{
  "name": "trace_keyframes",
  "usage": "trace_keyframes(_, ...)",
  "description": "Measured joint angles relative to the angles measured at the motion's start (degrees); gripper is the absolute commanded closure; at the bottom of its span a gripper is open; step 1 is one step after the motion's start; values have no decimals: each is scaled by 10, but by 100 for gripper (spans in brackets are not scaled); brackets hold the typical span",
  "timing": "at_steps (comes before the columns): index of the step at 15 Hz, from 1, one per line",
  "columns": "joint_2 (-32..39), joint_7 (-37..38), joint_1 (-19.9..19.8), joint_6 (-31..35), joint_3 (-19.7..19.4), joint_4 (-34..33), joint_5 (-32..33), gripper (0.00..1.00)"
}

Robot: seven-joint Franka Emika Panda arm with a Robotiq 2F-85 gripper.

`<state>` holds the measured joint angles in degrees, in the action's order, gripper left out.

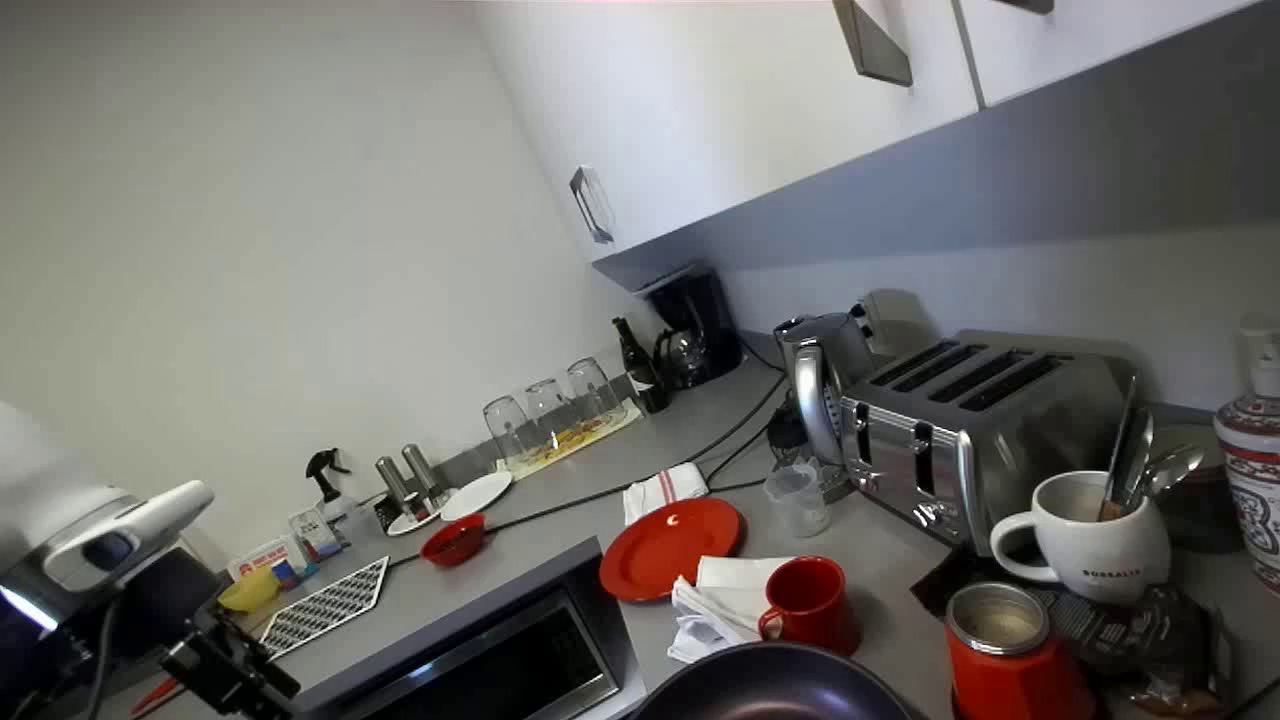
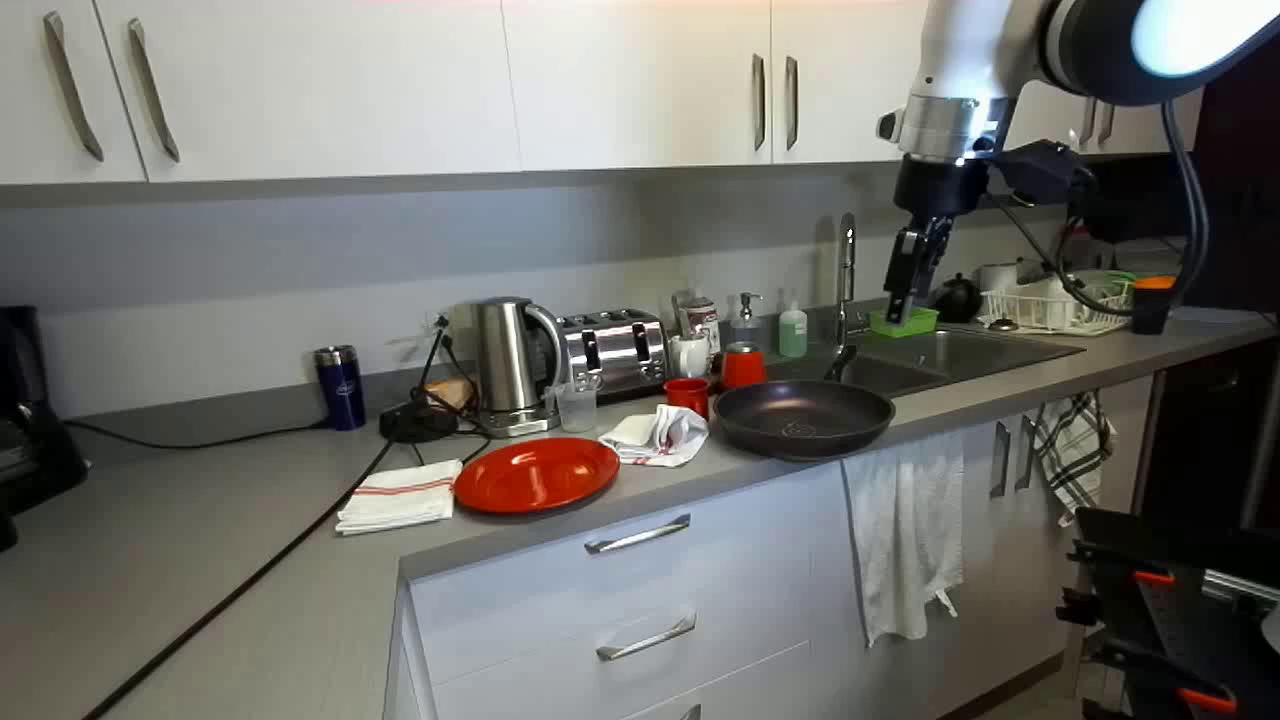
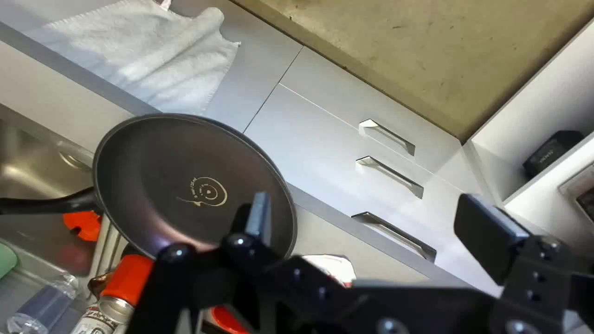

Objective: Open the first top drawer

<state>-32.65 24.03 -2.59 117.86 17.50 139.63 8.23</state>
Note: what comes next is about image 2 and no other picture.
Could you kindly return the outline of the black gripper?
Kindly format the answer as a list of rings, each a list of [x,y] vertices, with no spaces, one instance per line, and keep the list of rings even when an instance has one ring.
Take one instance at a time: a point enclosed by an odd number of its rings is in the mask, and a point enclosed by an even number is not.
[[[899,323],[909,298],[924,302],[932,293],[932,274],[947,251],[951,224],[974,209],[988,188],[988,165],[924,165],[905,159],[894,176],[894,209],[909,224],[894,233],[883,293],[883,318]]]

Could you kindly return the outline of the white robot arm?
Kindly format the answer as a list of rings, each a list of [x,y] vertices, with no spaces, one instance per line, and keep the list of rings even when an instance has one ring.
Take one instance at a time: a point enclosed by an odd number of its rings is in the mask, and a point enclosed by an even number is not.
[[[1098,105],[1154,105],[1177,154],[1187,286],[1206,251],[1204,188],[1177,135],[1172,99],[1187,94],[1280,32],[1280,0],[927,0],[919,69],[899,114],[879,135],[899,147],[894,233],[883,318],[899,323],[927,293],[951,224],[974,209],[992,167],[1007,167],[1012,113],[1027,79]]]

